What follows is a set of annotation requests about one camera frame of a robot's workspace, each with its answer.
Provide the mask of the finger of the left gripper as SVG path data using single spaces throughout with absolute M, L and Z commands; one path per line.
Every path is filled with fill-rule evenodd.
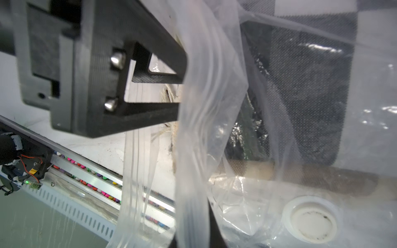
M 95 1 L 93 70 L 115 79 L 117 69 L 112 68 L 110 58 L 117 50 L 125 52 L 128 61 L 136 62 L 134 83 L 183 82 L 187 68 L 184 49 L 140 1 Z M 150 72 L 152 55 L 174 73 Z
M 117 134 L 153 125 L 174 122 L 179 103 L 127 103 L 119 99 L 105 102 L 105 134 Z

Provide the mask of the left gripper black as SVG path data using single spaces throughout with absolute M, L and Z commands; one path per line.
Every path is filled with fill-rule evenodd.
M 1 1 L 1 51 L 14 55 L 22 101 L 47 110 L 52 128 L 85 137 L 124 131 L 124 46 L 110 1 Z

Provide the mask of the black white checked scarf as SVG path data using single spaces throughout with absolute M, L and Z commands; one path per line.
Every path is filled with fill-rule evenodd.
M 239 1 L 249 90 L 225 155 L 397 174 L 396 1 Z

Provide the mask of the clear plastic vacuum bag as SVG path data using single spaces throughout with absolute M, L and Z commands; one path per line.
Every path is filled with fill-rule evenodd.
M 396 247 L 396 1 L 169 5 L 188 57 L 175 225 L 141 236 L 161 131 L 131 131 L 109 247 Z

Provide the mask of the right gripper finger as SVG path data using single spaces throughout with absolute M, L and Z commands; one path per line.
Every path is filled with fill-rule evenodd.
M 208 204 L 208 222 L 209 225 L 207 229 L 204 229 L 204 232 L 207 233 L 208 236 L 207 239 L 205 239 L 205 245 L 202 246 L 204 243 L 201 241 L 197 242 L 202 231 L 199 231 L 199 235 L 197 235 L 197 233 L 194 232 L 195 230 L 193 230 L 193 233 L 188 235 L 188 238 L 191 239 L 183 242 L 186 248 L 227 248 L 227 244 L 220 232 L 211 204 Z

